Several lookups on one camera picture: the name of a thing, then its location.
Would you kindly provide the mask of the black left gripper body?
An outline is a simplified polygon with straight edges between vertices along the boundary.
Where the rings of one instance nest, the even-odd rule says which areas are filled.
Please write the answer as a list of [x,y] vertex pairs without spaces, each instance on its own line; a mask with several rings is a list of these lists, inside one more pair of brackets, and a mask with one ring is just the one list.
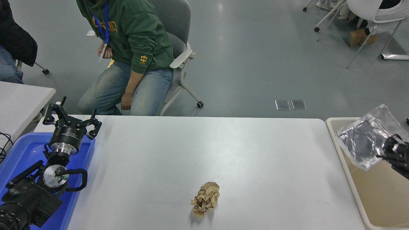
[[80,148],[84,134],[75,127],[57,126],[49,142],[50,149],[55,150],[58,144],[67,144],[75,150]]

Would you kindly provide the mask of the person's left hand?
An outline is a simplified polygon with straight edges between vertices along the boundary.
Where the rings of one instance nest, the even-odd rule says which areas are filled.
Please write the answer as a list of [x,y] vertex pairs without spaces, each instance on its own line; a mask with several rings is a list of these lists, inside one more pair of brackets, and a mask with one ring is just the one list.
[[130,110],[132,103],[133,103],[134,93],[127,93],[125,92],[121,97],[121,109],[122,110]]

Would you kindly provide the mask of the person's right hand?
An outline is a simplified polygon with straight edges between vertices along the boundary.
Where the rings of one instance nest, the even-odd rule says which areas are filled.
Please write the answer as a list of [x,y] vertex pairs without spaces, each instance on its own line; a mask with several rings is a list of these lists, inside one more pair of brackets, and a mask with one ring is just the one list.
[[100,59],[112,58],[112,49],[106,43],[102,44],[100,48],[100,54],[98,55]]

